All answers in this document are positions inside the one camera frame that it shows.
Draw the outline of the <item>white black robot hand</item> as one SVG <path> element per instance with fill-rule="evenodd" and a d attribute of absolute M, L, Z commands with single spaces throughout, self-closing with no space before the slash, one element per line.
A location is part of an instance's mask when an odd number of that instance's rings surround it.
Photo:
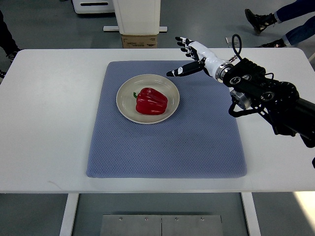
<path fill-rule="evenodd" d="M 233 67 L 231 62 L 218 58 L 214 52 L 197 41 L 184 37 L 175 39 L 181 47 L 181 51 L 186 53 L 188 58 L 193 59 L 193 62 L 167 72 L 168 77 L 183 77 L 204 71 L 220 83 L 223 82 L 225 73 Z"/>

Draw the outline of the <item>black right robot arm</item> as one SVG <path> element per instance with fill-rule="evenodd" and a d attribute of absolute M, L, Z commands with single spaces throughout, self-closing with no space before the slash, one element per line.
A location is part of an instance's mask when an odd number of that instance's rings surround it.
<path fill-rule="evenodd" d="M 228 110 L 235 118 L 259 114 L 271 124 L 276 135 L 299 134 L 308 148 L 315 146 L 315 105 L 299 96 L 290 82 L 274 79 L 273 73 L 247 58 L 219 72 L 219 79 L 229 88 L 232 104 Z"/>

